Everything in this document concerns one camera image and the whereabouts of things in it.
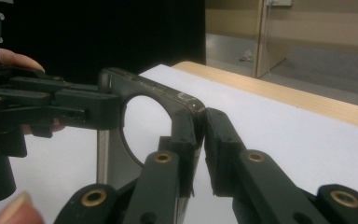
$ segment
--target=screw hole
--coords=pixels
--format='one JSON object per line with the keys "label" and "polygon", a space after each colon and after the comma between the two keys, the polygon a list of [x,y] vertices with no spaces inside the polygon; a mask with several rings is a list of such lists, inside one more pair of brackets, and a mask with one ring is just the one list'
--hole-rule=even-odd
{"label": "screw hole", "polygon": [[337,203],[351,208],[358,207],[358,199],[355,196],[349,194],[348,192],[341,190],[333,190],[331,191],[330,195]]}
{"label": "screw hole", "polygon": [[250,161],[261,162],[264,160],[264,156],[259,153],[252,152],[248,154],[248,159]]}
{"label": "screw hole", "polygon": [[83,195],[81,203],[87,207],[97,206],[106,199],[106,191],[104,189],[92,189]]}
{"label": "screw hole", "polygon": [[156,157],[156,161],[158,162],[167,162],[171,160],[171,156],[168,154],[160,154]]}

